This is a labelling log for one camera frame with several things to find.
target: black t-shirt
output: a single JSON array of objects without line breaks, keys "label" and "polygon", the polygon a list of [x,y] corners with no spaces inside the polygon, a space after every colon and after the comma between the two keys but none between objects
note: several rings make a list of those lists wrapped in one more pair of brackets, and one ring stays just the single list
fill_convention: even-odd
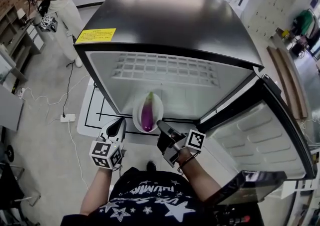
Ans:
[{"label": "black t-shirt", "polygon": [[115,184],[107,204],[89,216],[65,216],[61,225],[201,225],[204,221],[204,206],[185,178],[130,169]]}]

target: power strip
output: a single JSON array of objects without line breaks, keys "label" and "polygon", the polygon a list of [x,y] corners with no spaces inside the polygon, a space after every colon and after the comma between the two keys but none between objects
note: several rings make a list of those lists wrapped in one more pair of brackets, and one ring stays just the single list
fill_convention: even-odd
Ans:
[{"label": "power strip", "polygon": [[74,122],[76,121],[76,115],[75,114],[66,114],[65,117],[63,115],[60,116],[61,123],[66,122]]}]

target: white bowl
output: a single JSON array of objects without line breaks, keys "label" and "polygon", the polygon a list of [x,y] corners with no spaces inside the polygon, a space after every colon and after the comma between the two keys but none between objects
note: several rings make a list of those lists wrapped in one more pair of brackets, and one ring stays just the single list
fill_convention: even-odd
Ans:
[{"label": "white bowl", "polygon": [[157,121],[161,120],[164,116],[164,105],[162,104],[161,99],[153,93],[153,102],[152,102],[152,113],[153,113],[153,127],[151,131],[145,131],[141,126],[141,114],[142,108],[145,104],[146,98],[149,94],[144,95],[133,106],[132,119],[135,127],[143,133],[151,133],[155,129],[157,129]]}]

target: eggplant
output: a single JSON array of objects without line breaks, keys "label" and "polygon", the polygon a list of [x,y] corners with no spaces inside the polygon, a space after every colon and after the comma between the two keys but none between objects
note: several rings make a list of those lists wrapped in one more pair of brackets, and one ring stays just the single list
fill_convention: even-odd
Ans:
[{"label": "eggplant", "polygon": [[141,113],[141,126],[146,132],[150,132],[154,126],[154,114],[152,112],[154,94],[152,92],[146,97],[142,113]]}]

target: white pants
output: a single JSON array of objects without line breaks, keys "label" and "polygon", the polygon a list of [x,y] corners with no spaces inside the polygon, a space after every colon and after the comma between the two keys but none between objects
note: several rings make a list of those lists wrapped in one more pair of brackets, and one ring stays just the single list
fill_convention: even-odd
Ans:
[{"label": "white pants", "polygon": [[81,20],[80,13],[76,5],[72,0],[68,0],[68,3],[64,8],[52,13],[50,16],[53,16],[58,21],[57,31],[53,33],[55,39],[60,45],[65,56],[72,61],[75,60],[78,54],[70,43],[70,40],[68,40],[65,25],[69,29],[69,34],[73,34],[75,38],[78,38],[85,25]]}]

